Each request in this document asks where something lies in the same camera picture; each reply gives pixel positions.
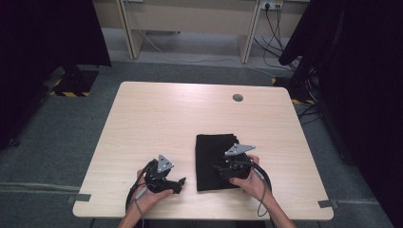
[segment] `metal bracket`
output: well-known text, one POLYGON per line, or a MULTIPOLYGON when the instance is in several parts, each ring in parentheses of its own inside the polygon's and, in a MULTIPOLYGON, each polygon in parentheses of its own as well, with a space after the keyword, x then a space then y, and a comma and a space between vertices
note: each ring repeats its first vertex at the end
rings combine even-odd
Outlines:
POLYGON ((225 151, 225 156, 236 156, 238 154, 245 153, 246 151, 253 150, 256 147, 254 145, 234 144, 228 151, 225 151))
POLYGON ((174 164, 169 161, 166 157, 164 157, 162 154, 158 157, 158 173, 162 173, 168 169, 171 169, 174 167, 174 164))

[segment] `forearm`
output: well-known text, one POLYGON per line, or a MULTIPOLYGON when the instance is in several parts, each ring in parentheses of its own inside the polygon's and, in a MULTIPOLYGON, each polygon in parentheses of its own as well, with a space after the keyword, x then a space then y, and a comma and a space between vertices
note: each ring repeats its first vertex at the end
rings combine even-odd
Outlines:
POLYGON ((285 215, 281 207, 276 202, 276 199, 271 194, 266 193, 263 200, 263 205, 270 214, 270 219, 276 224, 278 228, 291 228, 296 225, 285 215))
POLYGON ((139 221, 141 216, 142 215, 140 214, 137 207, 135 205, 130 205, 126 211, 125 216, 122 218, 121 223, 119 224, 119 228, 133 228, 134 225, 136 225, 137 221, 139 221))

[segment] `yellow and black tape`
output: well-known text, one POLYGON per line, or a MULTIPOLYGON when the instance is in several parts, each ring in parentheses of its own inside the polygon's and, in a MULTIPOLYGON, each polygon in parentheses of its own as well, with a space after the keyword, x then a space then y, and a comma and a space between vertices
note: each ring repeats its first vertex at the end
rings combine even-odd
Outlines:
MULTIPOLYGON (((272 78, 273 86, 276 86, 276 79, 272 78)), ((295 105, 314 105, 315 102, 313 100, 298 100, 298 99, 291 99, 293 104, 295 105)))
POLYGON ((55 92, 51 91, 49 95, 61 97, 87 97, 89 92, 55 92))

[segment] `wooden table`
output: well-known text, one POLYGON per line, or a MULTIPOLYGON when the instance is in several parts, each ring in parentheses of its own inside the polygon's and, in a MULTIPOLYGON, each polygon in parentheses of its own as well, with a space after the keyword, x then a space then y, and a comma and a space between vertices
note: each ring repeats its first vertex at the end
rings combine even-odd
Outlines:
POLYGON ((196 190, 198 134, 235 134, 271 178, 290 219, 326 220, 331 207, 287 91, 278 87, 122 83, 73 212, 83 218, 121 218, 137 170, 164 154, 175 163, 168 179, 187 177, 179 195, 157 204, 147 219, 259 218, 259 202, 240 189, 196 190), (234 94, 243 97, 233 100, 234 94))

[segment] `electrical cable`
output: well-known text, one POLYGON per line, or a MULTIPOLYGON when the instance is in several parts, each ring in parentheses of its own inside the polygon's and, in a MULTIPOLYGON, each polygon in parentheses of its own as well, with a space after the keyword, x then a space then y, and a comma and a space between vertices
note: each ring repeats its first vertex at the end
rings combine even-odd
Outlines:
POLYGON ((264 37, 263 36, 261 36, 261 39, 264 41, 264 43, 266 43, 266 45, 269 45, 270 46, 270 48, 273 48, 273 49, 276 49, 276 50, 278 50, 278 51, 281 51, 282 52, 282 49, 280 49, 280 48, 278 48, 278 47, 274 47, 274 46, 272 46, 272 41, 270 41, 270 42, 267 42, 266 41, 266 39, 264 39, 264 37))
POLYGON ((311 95, 312 99, 314 99, 315 102, 318 103, 318 102, 319 102, 319 98, 318 98, 318 96, 317 96, 317 91, 316 91, 315 88, 311 85, 311 80, 310 80, 309 78, 305 81, 305 88, 306 88, 306 90, 308 90, 309 95, 311 95))
POLYGON ((309 107, 305 108, 304 111, 303 111, 301 114, 297 114, 297 115, 298 115, 298 118, 301 119, 302 116, 304 116, 304 114, 305 114, 308 110, 310 110, 311 108, 313 108, 313 107, 315 107, 315 106, 317 106, 317 105, 316 105, 316 104, 312 104, 312 105, 310 105, 309 107))
POLYGON ((263 45, 261 45, 261 44, 259 43, 259 41, 258 41, 256 38, 253 38, 253 40, 254 40, 262 49, 264 49, 265 51, 267 51, 267 52, 269 52, 269 53, 271 53, 271 54, 276 55, 277 57, 279 57, 278 54, 276 54, 276 53, 273 52, 272 50, 269 50, 267 47, 264 47, 263 45))
MULTIPOLYGON (((246 161, 231 161, 231 162, 233 162, 233 163, 238 163, 238 164, 246 164, 246 165, 249 165, 249 166, 253 167, 253 168, 255 169, 255 171, 257 171, 257 172, 262 176, 263 181, 264 181, 265 183, 263 183, 263 185, 264 185, 263 196, 262 196, 261 200, 259 201, 258 216, 259 216, 259 217, 263 217, 263 216, 266 215, 267 213, 268 213, 269 216, 270 216, 270 213, 269 213, 267 210, 266 210, 266 212, 265 212, 263 215, 260 215, 260 214, 259 214, 260 207, 261 207, 261 205, 263 204, 264 196, 265 196, 265 194, 266 194, 266 187, 268 186, 270 192, 273 192, 272 182, 270 182, 270 178, 269 178, 269 176, 267 175, 266 171, 264 171, 263 168, 261 168, 258 164, 254 163, 254 162, 252 162, 252 161, 250 161, 250 162, 246 162, 246 161)), ((276 226, 276 224, 273 222, 273 220, 271 219, 271 216, 270 216, 270 221, 271 221, 273 227, 276 228, 277 226, 276 226)))
MULTIPOLYGON (((125 7, 128 9, 129 4, 128 4, 128 1, 127 1, 127 0, 124 0, 124 4, 125 4, 125 7)), ((128 19, 128 18, 127 18, 127 23, 128 23, 128 27, 131 28, 130 19, 128 19)), ((152 42, 145 36, 145 34, 144 34, 140 29, 138 29, 138 31, 141 33, 141 35, 144 37, 144 39, 147 40, 156 50, 158 50, 160 53, 163 53, 159 48, 157 48, 157 46, 154 45, 154 43, 152 43, 152 42)))
POLYGON ((279 44, 281 50, 283 50, 283 46, 282 46, 282 44, 281 44, 281 41, 279 41, 279 40, 278 40, 278 37, 276 36, 276 33, 277 33, 277 31, 279 30, 279 20, 278 20, 278 25, 277 25, 277 27, 276 27, 276 31, 274 31, 274 30, 273 30, 272 23, 270 22, 270 19, 269 19, 269 13, 268 13, 268 11, 269 11, 269 10, 266 9, 266 18, 267 18, 267 21, 269 22, 270 30, 272 30, 273 37, 277 40, 277 42, 278 42, 278 44, 279 44))
POLYGON ((281 10, 280 10, 278 5, 276 5, 276 8, 278 9, 278 44, 279 44, 280 48, 282 50, 284 50, 284 46, 282 45, 281 36, 280 36, 280 33, 279 33, 279 22, 281 20, 281 10))
POLYGON ((95 223, 95 218, 93 218, 91 220, 91 223, 89 224, 89 228, 92 228, 94 226, 94 223, 95 223))
POLYGON ((303 116, 310 116, 310 115, 315 115, 315 114, 318 114, 318 113, 320 113, 320 111, 305 113, 305 114, 303 114, 303 116))
POLYGON ((151 165, 152 162, 153 162, 153 161, 150 161, 150 162, 144 167, 144 169, 143 169, 142 172, 140 173, 139 177, 137 177, 136 181, 134 182, 133 186, 130 188, 130 191, 129 191, 128 194, 127 194, 126 203, 125 203, 125 210, 126 210, 126 211, 127 211, 128 206, 129 206, 132 202, 134 202, 134 203, 136 204, 137 209, 139 210, 139 213, 140 213, 140 218, 142 218, 142 228, 144 228, 143 213, 142 213, 142 211, 140 210, 139 205, 137 204, 137 199, 134 199, 133 201, 131 201, 131 199, 132 199, 132 197, 133 197, 134 192, 137 190, 137 188, 139 188, 139 186, 141 186, 141 185, 146 184, 146 183, 140 183, 140 184, 139 184, 139 181, 140 181, 140 179, 143 177, 144 173, 148 170, 148 168, 149 168, 149 166, 151 165))
POLYGON ((252 67, 249 67, 249 66, 247 66, 247 65, 245 65, 245 64, 242 64, 242 63, 238 63, 237 61, 235 61, 235 60, 233 60, 233 59, 219 59, 219 60, 198 60, 198 61, 167 60, 167 59, 164 59, 164 60, 165 60, 166 62, 171 62, 171 63, 190 63, 190 64, 202 63, 202 62, 221 62, 221 61, 231 61, 231 62, 234 62, 234 63, 236 63, 236 64, 238 64, 238 65, 241 65, 241 66, 243 66, 243 67, 245 67, 245 68, 252 69, 252 70, 255 70, 255 71, 257 71, 257 72, 260 72, 260 73, 264 73, 264 74, 270 75, 270 76, 272 76, 272 77, 278 77, 278 76, 276 76, 276 75, 274 75, 274 74, 272 74, 272 73, 269 73, 269 72, 266 72, 266 71, 263 71, 263 70, 260 70, 260 69, 252 68, 252 67))
POLYGON ((286 67, 283 67, 283 66, 269 65, 269 64, 266 62, 266 57, 265 57, 265 56, 266 56, 266 51, 269 52, 269 53, 271 53, 271 54, 273 54, 273 55, 276 55, 277 57, 279 57, 279 55, 277 55, 275 52, 273 52, 273 51, 267 49, 268 47, 264 47, 263 45, 261 45, 261 44, 259 43, 259 41, 258 41, 256 38, 253 38, 253 39, 254 39, 254 41, 264 50, 264 53, 263 53, 263 61, 264 61, 264 63, 265 63, 267 66, 269 66, 269 67, 276 67, 276 68, 282 68, 282 69, 285 69, 285 70, 293 71, 292 69, 289 69, 289 68, 286 68, 286 67))
POLYGON ((321 116, 321 115, 319 115, 318 117, 314 118, 312 121, 302 123, 301 125, 306 125, 306 124, 313 123, 313 122, 315 122, 316 120, 318 120, 318 119, 319 119, 319 118, 321 118, 321 117, 322 117, 322 116, 321 116))

